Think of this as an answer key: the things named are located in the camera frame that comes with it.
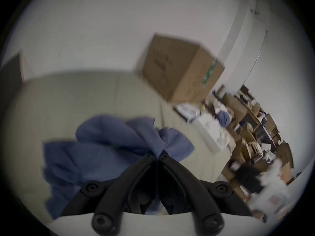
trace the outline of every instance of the black screw head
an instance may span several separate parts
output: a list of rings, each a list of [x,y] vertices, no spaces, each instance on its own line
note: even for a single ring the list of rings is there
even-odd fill
[[[224,222],[219,214],[212,214],[206,217],[203,221],[204,229],[209,232],[220,231],[223,229]]]
[[[94,191],[97,191],[98,190],[98,186],[96,184],[89,184],[86,189],[89,191],[89,192],[94,192]]]
[[[217,187],[215,187],[215,189],[220,192],[220,193],[226,193],[227,192],[227,188],[226,186],[219,184]]]
[[[97,214],[93,217],[92,225],[99,230],[109,230],[112,228],[113,221],[107,215]]]

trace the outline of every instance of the blue towel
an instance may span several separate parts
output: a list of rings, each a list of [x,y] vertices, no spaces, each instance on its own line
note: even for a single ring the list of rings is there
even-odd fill
[[[219,124],[221,125],[221,127],[226,128],[230,122],[230,116],[227,112],[224,111],[220,111],[215,115],[215,118],[218,119]]]
[[[149,150],[156,158],[166,150],[177,161],[194,150],[176,129],[157,130],[153,124],[149,117],[123,122],[113,116],[96,116],[79,126],[77,141],[46,143],[44,177],[52,195],[46,209],[52,218],[62,214],[85,182],[117,178]]]

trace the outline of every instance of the green tape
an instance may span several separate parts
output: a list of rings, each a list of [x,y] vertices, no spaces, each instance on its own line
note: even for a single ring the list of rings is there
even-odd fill
[[[211,76],[213,70],[215,69],[215,66],[216,66],[216,63],[217,63],[217,62],[218,62],[218,60],[215,58],[215,59],[213,60],[213,62],[212,62],[212,65],[211,65],[210,69],[208,70],[206,76],[205,76],[205,77],[203,78],[203,80],[202,80],[202,86],[203,86],[203,87],[206,86],[206,83],[207,83],[209,77]]]

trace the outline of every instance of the cardboard box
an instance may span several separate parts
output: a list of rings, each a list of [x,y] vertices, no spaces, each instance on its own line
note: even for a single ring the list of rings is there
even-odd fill
[[[218,61],[203,87],[202,81],[213,61],[200,44],[155,35],[142,74],[169,102],[201,102],[224,70]]]
[[[236,133],[234,131],[234,129],[232,128],[232,124],[230,123],[227,127],[226,130],[230,133],[230,135],[233,137],[235,142],[238,142],[240,139],[242,139],[238,133]]]
[[[256,142],[255,136],[249,130],[242,130],[242,132],[239,135],[240,137],[243,137],[245,141],[248,143]]]
[[[253,107],[252,107],[252,112],[255,116],[258,115],[259,113],[259,110],[260,110],[260,104],[259,103],[256,103]]]
[[[253,126],[252,126],[250,123],[248,123],[248,122],[246,122],[246,123],[244,124],[244,126],[242,127],[242,130],[248,130],[248,131],[250,131],[251,133],[254,133]]]
[[[245,146],[247,145],[244,138],[236,142],[235,149],[232,152],[231,159],[234,159],[240,163],[245,163],[246,160],[244,158],[243,150],[245,149]]]
[[[265,128],[268,131],[268,133],[272,135],[273,130],[277,127],[277,125],[275,124],[270,114],[266,115],[266,117],[267,117],[267,122],[265,124]]]
[[[290,168],[293,168],[293,158],[291,149],[288,143],[282,143],[277,147],[276,156],[281,159],[282,165],[290,163]]]
[[[222,103],[234,111],[234,119],[231,122],[234,128],[247,114],[247,108],[233,95],[226,93],[222,98]]]
[[[274,136],[277,135],[278,133],[279,133],[279,130],[278,130],[277,128],[274,128],[274,129],[271,131],[270,136],[271,136],[272,138],[274,138]]]
[[[246,203],[248,201],[248,197],[244,194],[242,189],[240,188],[238,181],[234,178],[230,181],[230,184],[235,191],[235,193]]]
[[[278,146],[278,141],[281,140],[281,137],[279,134],[276,134],[274,137],[273,137],[273,142],[274,144],[276,145],[276,147]]]
[[[231,181],[233,178],[235,178],[235,174],[233,171],[231,171],[226,164],[222,171],[223,176],[226,178],[227,181]]]
[[[286,163],[285,165],[282,165],[280,178],[283,181],[285,181],[285,183],[288,183],[291,180],[292,173],[291,173],[291,167],[290,167],[289,162]]]

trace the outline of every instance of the white container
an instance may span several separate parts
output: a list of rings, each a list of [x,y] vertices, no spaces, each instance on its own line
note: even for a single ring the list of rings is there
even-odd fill
[[[199,131],[211,152],[219,153],[228,145],[230,136],[212,115],[203,114],[194,120],[192,124]]]

